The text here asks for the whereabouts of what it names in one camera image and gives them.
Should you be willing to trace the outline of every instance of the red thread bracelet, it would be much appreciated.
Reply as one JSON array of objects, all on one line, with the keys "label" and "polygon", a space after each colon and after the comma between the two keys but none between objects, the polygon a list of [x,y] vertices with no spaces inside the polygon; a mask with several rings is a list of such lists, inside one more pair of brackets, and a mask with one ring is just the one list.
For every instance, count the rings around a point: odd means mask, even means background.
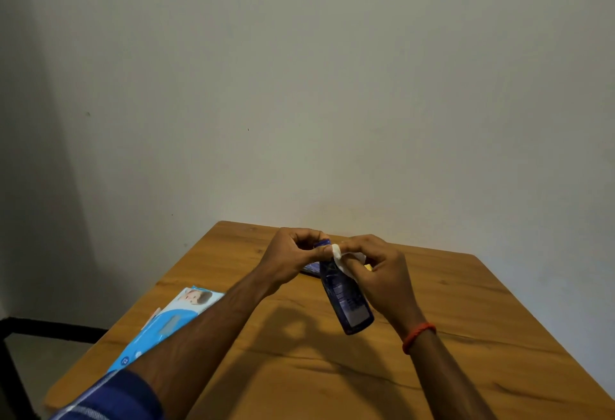
[{"label": "red thread bracelet", "polygon": [[432,330],[435,332],[435,324],[434,323],[421,323],[416,328],[414,328],[414,330],[410,332],[408,337],[404,339],[404,343],[402,345],[402,350],[404,351],[404,354],[409,355],[408,354],[409,348],[412,346],[416,338],[419,337],[419,334],[421,334],[425,330]]}]

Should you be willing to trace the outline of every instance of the hand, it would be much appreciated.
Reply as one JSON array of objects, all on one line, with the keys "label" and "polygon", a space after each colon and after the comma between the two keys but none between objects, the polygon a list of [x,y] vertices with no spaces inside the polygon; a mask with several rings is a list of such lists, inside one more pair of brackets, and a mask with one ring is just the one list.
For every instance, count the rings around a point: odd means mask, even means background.
[{"label": "hand", "polygon": [[362,252],[369,271],[354,256],[344,255],[342,261],[357,279],[367,300],[404,339],[413,327],[425,322],[414,298],[406,257],[394,246],[376,236],[355,236],[340,244],[340,252]]},{"label": "hand", "polygon": [[273,294],[282,284],[297,276],[305,265],[331,260],[331,245],[312,248],[316,242],[325,238],[329,236],[320,230],[281,228],[277,231],[254,269],[269,285],[267,295]]}]

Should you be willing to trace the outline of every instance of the wood grain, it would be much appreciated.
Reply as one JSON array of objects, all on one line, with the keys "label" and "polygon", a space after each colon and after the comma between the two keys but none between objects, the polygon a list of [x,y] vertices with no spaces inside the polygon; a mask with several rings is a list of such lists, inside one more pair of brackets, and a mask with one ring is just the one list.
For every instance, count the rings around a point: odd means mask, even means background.
[{"label": "wood grain", "polygon": [[[100,378],[181,289],[224,292],[257,265],[275,228],[219,222],[49,391],[58,409]],[[343,238],[333,237],[334,242]],[[615,418],[615,402],[473,255],[398,245],[417,299],[499,418]],[[190,418],[431,418],[411,360],[382,315],[346,336],[319,280],[265,299]]]}]

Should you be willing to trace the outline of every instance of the blue bottle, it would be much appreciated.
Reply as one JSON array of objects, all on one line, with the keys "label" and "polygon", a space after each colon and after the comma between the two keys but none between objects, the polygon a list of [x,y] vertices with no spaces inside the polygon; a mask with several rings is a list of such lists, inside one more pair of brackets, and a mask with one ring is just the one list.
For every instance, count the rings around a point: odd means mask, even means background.
[{"label": "blue bottle", "polygon": [[[326,238],[314,245],[314,248],[330,244],[331,241]],[[373,323],[374,315],[363,292],[354,279],[338,268],[333,258],[320,262],[320,280],[347,335],[363,331]]]}]

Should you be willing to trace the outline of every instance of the shirt sleeve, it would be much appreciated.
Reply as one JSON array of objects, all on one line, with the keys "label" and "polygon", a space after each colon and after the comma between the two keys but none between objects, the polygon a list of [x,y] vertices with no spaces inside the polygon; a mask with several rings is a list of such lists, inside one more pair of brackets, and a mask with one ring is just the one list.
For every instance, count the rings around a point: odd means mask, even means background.
[{"label": "shirt sleeve", "polygon": [[150,385],[127,370],[107,373],[50,420],[163,420]]}]

